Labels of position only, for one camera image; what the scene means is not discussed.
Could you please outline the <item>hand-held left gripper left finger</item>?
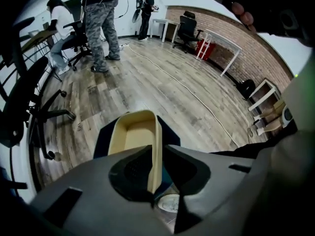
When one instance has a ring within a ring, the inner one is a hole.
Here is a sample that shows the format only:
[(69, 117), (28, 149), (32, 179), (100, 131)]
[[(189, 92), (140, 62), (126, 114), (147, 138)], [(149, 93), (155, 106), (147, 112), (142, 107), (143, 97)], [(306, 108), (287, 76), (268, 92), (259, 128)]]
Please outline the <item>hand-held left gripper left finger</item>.
[(58, 235), (171, 236), (144, 185), (151, 146), (83, 163), (40, 191), (31, 207)]

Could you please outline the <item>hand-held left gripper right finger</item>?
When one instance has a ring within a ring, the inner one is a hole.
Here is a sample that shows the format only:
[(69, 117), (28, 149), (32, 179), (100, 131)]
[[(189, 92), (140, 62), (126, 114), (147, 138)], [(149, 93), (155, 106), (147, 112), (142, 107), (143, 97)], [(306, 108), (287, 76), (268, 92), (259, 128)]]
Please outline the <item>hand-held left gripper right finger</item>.
[(163, 162), (180, 193), (174, 233), (315, 236), (315, 131), (244, 150), (165, 146)]

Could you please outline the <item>dark rectangular box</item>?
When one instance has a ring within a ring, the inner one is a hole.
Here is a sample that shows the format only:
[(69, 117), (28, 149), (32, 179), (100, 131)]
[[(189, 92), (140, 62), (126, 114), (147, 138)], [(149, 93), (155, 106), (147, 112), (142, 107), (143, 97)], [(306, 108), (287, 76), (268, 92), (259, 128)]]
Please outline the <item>dark rectangular box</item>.
[[(157, 116), (157, 119), (162, 127), (162, 145), (181, 145), (181, 139), (173, 131), (173, 129), (160, 117)], [(108, 155), (109, 145), (111, 136), (115, 127), (118, 118), (101, 128), (98, 139), (96, 142), (96, 146), (94, 149), (94, 156), (93, 159), (105, 157)], [(158, 200), (160, 197), (166, 195), (166, 192), (170, 187), (173, 186), (173, 180), (171, 179), (170, 175), (168, 174), (167, 170), (163, 166), (162, 168), (162, 183), (160, 187), (154, 194), (155, 201)]]

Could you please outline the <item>cream plastic bin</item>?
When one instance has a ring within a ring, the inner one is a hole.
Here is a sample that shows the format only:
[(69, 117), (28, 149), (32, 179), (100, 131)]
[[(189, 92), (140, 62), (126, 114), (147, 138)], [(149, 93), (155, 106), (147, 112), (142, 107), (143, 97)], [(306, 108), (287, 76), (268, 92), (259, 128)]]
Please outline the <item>cream plastic bin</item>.
[(154, 112), (141, 110), (119, 117), (113, 129), (108, 155), (147, 145), (152, 146), (149, 157), (152, 166), (145, 187), (154, 194), (162, 182), (162, 127)]

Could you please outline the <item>person's right hand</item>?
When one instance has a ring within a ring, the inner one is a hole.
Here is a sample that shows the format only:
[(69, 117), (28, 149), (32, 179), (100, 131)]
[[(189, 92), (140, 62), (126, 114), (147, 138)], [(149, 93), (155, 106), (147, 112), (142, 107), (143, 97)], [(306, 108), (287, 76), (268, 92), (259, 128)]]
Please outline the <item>person's right hand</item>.
[(253, 25), (254, 19), (252, 14), (246, 12), (244, 7), (238, 2), (233, 2), (231, 10), (234, 15), (242, 22), (243, 25), (247, 27), (253, 33), (256, 33), (256, 28)]

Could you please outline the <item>long white table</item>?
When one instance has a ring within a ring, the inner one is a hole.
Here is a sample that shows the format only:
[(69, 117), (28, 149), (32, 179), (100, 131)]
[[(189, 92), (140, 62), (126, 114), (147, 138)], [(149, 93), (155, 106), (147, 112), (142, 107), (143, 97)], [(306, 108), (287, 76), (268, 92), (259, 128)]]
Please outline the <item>long white table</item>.
[(242, 51), (242, 48), (240, 46), (238, 46), (236, 43), (234, 43), (233, 41), (227, 39), (226, 37), (224, 37), (218, 33), (215, 33), (212, 30), (205, 29), (205, 34), (206, 35), (204, 37), (203, 43), (205, 43), (205, 42), (211, 43), (212, 41), (218, 40), (219, 43), (225, 44), (228, 48), (230, 48), (232, 50), (233, 58), (229, 61), (228, 65), (225, 67), (223, 72), (220, 74), (220, 77), (222, 77), (226, 73), (226, 71), (230, 68), (230, 66), (233, 64), (233, 62), (236, 60), (236, 58), (238, 57), (238, 55)]

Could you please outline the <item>red box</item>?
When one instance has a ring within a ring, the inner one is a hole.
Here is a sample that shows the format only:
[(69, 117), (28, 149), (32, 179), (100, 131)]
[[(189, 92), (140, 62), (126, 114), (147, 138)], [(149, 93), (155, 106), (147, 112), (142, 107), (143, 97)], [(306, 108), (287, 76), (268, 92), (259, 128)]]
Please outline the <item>red box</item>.
[(206, 61), (210, 57), (214, 48), (216, 47), (216, 44), (208, 43), (208, 42), (203, 43), (203, 42), (204, 42), (204, 39), (201, 39), (200, 41), (197, 42), (195, 55), (198, 58)]

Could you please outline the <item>white round appliance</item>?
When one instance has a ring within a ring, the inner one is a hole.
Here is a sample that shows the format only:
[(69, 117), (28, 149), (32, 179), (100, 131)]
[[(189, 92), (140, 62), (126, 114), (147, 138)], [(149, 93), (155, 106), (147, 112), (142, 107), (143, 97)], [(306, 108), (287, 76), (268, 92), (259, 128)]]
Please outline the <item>white round appliance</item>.
[(288, 109), (288, 107), (285, 105), (283, 111), (282, 111), (282, 123), (283, 123), (283, 128), (287, 127), (289, 123), (292, 121), (293, 117)]

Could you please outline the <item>black bag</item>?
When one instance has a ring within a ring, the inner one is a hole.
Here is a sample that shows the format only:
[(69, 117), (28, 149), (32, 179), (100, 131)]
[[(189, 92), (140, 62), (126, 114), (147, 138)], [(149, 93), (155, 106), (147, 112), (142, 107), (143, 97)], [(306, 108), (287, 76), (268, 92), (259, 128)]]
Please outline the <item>black bag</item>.
[(256, 86), (254, 84), (254, 81), (251, 79), (236, 83), (236, 89), (240, 92), (245, 100), (248, 100), (250, 98), (255, 88)]

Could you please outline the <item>white low table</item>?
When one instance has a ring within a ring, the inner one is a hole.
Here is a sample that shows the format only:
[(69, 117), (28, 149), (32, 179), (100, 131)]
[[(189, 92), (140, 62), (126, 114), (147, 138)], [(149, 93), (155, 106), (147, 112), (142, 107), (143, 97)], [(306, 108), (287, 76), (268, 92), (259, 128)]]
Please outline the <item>white low table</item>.
[(254, 104), (252, 104), (248, 111), (252, 111), (256, 107), (258, 107), (261, 103), (263, 103), (265, 100), (267, 100), (271, 95), (275, 95), (276, 99), (279, 100), (281, 97), (281, 92), (279, 91), (278, 87), (272, 83), (270, 80), (265, 78), (251, 93), (250, 98), (253, 97), (264, 85), (269, 86), (269, 91), (265, 93), (260, 99), (258, 99)]

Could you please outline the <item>black office chair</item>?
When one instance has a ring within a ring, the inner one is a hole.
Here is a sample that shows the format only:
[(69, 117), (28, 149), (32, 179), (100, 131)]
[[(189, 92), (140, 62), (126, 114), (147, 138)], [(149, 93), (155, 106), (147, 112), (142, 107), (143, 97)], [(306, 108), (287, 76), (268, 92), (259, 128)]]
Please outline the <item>black office chair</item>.
[(195, 20), (195, 14), (189, 11), (185, 11), (182, 16), (180, 16), (179, 28), (177, 30), (176, 36), (178, 36), (183, 42), (178, 44), (173, 44), (173, 48), (181, 47), (184, 53), (189, 50), (189, 44), (191, 42), (200, 41), (199, 35), (203, 30), (198, 29), (197, 35), (194, 35), (196, 29), (197, 21)]
[(88, 40), (85, 34), (85, 24), (82, 21), (76, 21), (65, 25), (63, 28), (65, 29), (67, 27), (73, 27), (74, 33), (71, 35), (74, 35), (74, 37), (63, 44), (62, 50), (73, 49), (74, 52), (77, 52), (78, 50), (80, 51), (75, 57), (68, 59), (68, 66), (71, 67), (73, 71), (76, 71), (76, 63), (83, 57), (92, 56), (92, 52), (88, 48)]
[(48, 64), (48, 58), (42, 56), (29, 69), (25, 66), (19, 32), (33, 21), (34, 17), (30, 17), (12, 27), (12, 57), (20, 78), (6, 99), (4, 109), (0, 111), (0, 144), (7, 148), (16, 146), (24, 135), (24, 122), (29, 119), (30, 115), (33, 115), (43, 157), (48, 160), (57, 160), (56, 153), (46, 150), (43, 124), (50, 118), (62, 115), (67, 115), (71, 120), (75, 120), (76, 115), (66, 109), (49, 111), (50, 106), (58, 95), (66, 96), (66, 92), (62, 90), (58, 90), (53, 94), (43, 107), (33, 109), (29, 106), (31, 101), (38, 104), (41, 103), (41, 97), (35, 95), (34, 90)]

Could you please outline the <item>small white table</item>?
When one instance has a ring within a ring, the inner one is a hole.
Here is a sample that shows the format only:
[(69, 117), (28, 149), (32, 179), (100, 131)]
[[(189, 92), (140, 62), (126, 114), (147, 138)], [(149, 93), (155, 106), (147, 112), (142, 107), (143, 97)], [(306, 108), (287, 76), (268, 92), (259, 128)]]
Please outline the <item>small white table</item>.
[(154, 30), (154, 25), (155, 24), (159, 24), (159, 27), (161, 29), (161, 34), (160, 34), (160, 39), (162, 41), (162, 43), (165, 42), (165, 38), (166, 38), (166, 33), (168, 30), (168, 26), (169, 25), (174, 25), (175, 29), (172, 35), (172, 40), (171, 43), (173, 44), (175, 42), (176, 36), (177, 36), (177, 31), (179, 29), (179, 23), (173, 22), (171, 20), (168, 19), (152, 19), (152, 24), (150, 26), (150, 35), (149, 37), (152, 38), (153, 37), (153, 30)]

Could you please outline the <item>brown office desk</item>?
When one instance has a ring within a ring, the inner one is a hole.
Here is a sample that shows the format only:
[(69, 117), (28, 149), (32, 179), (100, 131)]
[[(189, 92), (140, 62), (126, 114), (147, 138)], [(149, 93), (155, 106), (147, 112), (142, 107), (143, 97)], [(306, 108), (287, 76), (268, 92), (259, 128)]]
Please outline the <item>brown office desk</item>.
[(55, 31), (48, 31), (48, 30), (40, 31), (38, 34), (33, 36), (30, 40), (27, 41), (26, 44), (22, 46), (21, 48), (22, 53), (29, 51), (30, 49), (44, 42), (45, 40), (47, 40), (49, 37), (53, 36), (56, 33), (57, 33), (56, 30)]

